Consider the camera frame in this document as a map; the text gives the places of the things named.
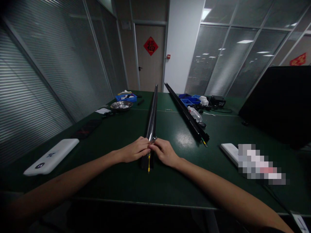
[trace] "smartphone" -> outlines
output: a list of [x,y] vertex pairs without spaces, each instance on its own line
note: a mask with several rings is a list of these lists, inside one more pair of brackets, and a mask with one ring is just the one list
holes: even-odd
[[94,129],[101,124],[102,120],[90,120],[84,126],[82,126],[78,131],[76,131],[71,138],[75,139],[85,139],[87,138]]

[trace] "black metal rail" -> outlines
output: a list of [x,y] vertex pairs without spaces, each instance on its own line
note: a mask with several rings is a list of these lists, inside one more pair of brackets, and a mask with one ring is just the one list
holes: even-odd
[[[153,93],[151,107],[150,107],[150,114],[149,114],[149,122],[147,127],[146,138],[149,141],[154,141],[156,138],[156,105],[158,102],[158,85],[155,86],[155,91]],[[141,168],[148,171],[152,170],[154,167],[154,152],[150,152],[147,155],[141,158]]]
[[207,147],[207,142],[210,139],[210,136],[208,136],[207,133],[203,131],[201,126],[196,122],[196,120],[191,116],[186,106],[183,104],[183,102],[178,98],[178,96],[175,94],[173,89],[167,84],[164,84],[169,91],[173,101],[177,105],[177,107],[180,110],[180,113],[183,115],[186,123],[189,125],[190,129],[192,130],[193,134],[195,135],[195,138],[199,141],[202,141],[205,146]]

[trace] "black monitor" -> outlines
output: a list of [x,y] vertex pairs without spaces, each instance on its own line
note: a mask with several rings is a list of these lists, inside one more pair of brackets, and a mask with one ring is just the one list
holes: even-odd
[[268,68],[239,115],[293,149],[305,146],[311,141],[311,66]]

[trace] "forearm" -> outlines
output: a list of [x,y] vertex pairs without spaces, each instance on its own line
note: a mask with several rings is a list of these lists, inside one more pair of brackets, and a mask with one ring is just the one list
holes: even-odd
[[181,159],[175,167],[241,222],[292,232],[280,216],[253,195],[220,176]]
[[22,225],[71,197],[94,177],[116,164],[114,152],[76,167],[26,193],[8,206],[13,221]]

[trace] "stainless steel bowl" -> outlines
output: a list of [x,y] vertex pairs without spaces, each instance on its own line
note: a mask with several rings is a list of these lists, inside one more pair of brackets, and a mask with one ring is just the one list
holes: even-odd
[[[127,105],[129,107],[121,108],[122,105]],[[115,109],[118,112],[126,112],[126,111],[130,110],[132,106],[133,106],[133,103],[130,101],[118,101],[118,102],[114,102],[113,104],[111,104],[110,107],[112,109]]]

